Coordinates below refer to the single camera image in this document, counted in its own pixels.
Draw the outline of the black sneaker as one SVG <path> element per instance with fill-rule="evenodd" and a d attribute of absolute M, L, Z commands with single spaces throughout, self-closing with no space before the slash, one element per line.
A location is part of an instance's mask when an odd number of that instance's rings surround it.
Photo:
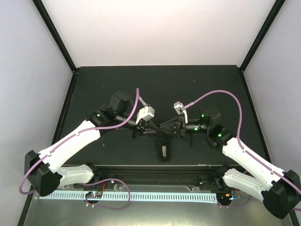
<path fill-rule="evenodd" d="M 155 139 L 157 157 L 161 163 L 168 163 L 171 159 L 172 140 L 158 137 Z"/>

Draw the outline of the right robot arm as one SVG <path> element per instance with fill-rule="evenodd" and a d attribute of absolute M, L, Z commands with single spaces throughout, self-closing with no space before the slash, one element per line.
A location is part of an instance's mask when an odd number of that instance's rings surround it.
<path fill-rule="evenodd" d="M 222 126 L 222 116 L 211 107 L 203 107 L 197 119 L 189 119 L 183 104 L 176 102 L 177 116 L 160 125 L 166 133 L 186 138 L 187 134 L 204 133 L 213 149 L 231 158 L 248 173 L 224 168 L 214 177 L 214 185 L 220 190 L 236 188 L 258 199 L 275 217 L 284 219 L 301 201 L 301 182 L 293 170 L 284 171 L 260 157 L 238 137 Z"/>

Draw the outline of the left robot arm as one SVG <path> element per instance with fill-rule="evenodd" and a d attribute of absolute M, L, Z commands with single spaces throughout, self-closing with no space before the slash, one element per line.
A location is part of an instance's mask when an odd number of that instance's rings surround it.
<path fill-rule="evenodd" d="M 115 93 L 110 102 L 92 112 L 74 131 L 39 151 L 29 151 L 24 157 L 24 180 L 44 197 L 57 188 L 72 184 L 98 187 L 101 176 L 88 165 L 64 167 L 72 156 L 105 133 L 118 128 L 129 128 L 144 134 L 147 123 L 155 116 L 155 110 L 136 92 L 135 100 L 124 92 Z"/>

